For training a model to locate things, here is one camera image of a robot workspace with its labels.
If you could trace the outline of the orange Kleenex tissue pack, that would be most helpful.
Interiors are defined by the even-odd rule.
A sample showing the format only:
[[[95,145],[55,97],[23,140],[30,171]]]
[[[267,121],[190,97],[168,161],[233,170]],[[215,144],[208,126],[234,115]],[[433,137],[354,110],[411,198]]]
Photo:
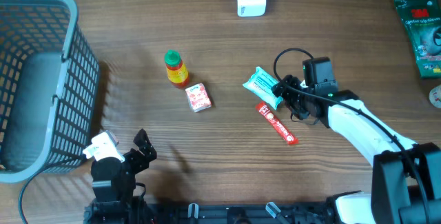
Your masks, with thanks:
[[[212,106],[207,90],[202,83],[186,88],[185,93],[189,106],[194,112],[200,112]]]

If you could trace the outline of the green lid Knorr jar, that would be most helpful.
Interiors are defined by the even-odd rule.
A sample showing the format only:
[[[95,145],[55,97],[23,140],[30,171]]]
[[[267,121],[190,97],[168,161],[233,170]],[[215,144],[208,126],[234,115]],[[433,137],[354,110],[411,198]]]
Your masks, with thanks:
[[[436,108],[441,108],[441,85],[434,87],[429,92],[429,101]]]

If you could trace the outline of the mint green wipes pack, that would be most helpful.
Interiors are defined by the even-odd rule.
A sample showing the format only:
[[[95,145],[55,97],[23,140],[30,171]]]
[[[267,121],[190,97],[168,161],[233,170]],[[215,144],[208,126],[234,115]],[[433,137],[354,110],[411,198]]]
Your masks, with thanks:
[[[271,90],[277,82],[278,81],[275,80],[273,76],[260,66],[257,66],[255,73],[253,73],[249,80],[243,84],[243,87],[253,92],[256,96],[276,110],[278,105],[283,101],[281,96],[275,96]]]

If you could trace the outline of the green 3M gloves package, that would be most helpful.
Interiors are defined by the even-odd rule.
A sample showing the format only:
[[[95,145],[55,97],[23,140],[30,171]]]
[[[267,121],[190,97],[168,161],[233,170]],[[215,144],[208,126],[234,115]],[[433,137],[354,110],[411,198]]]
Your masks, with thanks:
[[[393,0],[408,34],[420,76],[440,77],[440,4],[438,0]]]

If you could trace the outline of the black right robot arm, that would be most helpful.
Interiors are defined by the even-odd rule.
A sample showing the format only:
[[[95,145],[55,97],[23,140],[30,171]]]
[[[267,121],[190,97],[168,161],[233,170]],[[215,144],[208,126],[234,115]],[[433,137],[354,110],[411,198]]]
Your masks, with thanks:
[[[292,116],[310,116],[340,134],[372,166],[369,193],[328,200],[332,223],[439,223],[440,148],[404,137],[373,115],[350,90],[339,90],[329,58],[303,61],[305,79],[279,77],[272,92]]]

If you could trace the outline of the red Nescafe sachet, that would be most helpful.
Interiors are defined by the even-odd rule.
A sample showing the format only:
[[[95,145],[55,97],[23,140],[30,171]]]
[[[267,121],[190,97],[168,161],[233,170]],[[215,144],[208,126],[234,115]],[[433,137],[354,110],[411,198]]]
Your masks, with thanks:
[[[267,122],[282,137],[287,145],[296,145],[298,143],[297,137],[283,125],[280,119],[269,109],[269,106],[264,101],[256,106],[256,110],[264,116]]]

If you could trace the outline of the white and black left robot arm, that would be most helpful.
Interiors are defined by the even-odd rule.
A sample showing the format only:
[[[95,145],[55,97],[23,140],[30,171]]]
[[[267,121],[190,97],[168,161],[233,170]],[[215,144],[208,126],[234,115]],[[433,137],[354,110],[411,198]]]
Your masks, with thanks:
[[[155,223],[156,217],[147,206],[144,194],[134,195],[136,187],[146,188],[136,182],[136,175],[146,170],[157,158],[145,130],[141,129],[133,143],[138,147],[121,154],[118,141],[106,130],[92,138],[83,153],[93,158],[91,165],[92,189],[95,198],[85,207],[83,222],[93,223]]]

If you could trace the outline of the red sauce bottle green cap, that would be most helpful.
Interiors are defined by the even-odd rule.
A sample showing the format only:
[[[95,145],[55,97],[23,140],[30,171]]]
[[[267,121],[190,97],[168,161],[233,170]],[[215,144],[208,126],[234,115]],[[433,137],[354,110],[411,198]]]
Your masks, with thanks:
[[[180,54],[169,50],[164,56],[164,61],[169,81],[177,88],[184,88],[189,83],[189,71]]]

